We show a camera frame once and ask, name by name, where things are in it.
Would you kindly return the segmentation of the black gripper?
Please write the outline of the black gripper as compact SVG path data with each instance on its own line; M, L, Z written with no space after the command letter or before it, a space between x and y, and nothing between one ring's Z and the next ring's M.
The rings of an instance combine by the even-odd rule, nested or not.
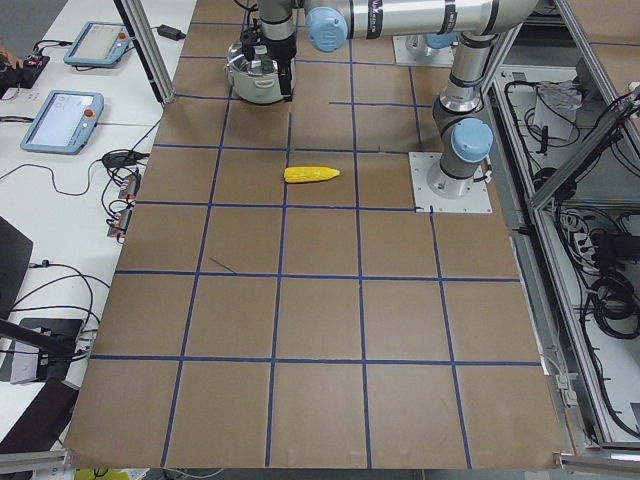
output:
M292 60L297 54L296 34L293 33L282 40L269 39L266 35L263 37L268 55L277 64L277 78L283 100L291 102L293 95Z

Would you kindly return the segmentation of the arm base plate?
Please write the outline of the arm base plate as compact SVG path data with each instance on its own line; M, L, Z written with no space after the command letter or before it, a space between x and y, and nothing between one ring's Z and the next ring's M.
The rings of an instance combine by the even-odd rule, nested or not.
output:
M424 35L394 36L393 45L397 65L450 68L457 40L434 48L426 42Z
M410 152L409 164L417 213L492 214L482 164L467 179L447 176L439 152Z

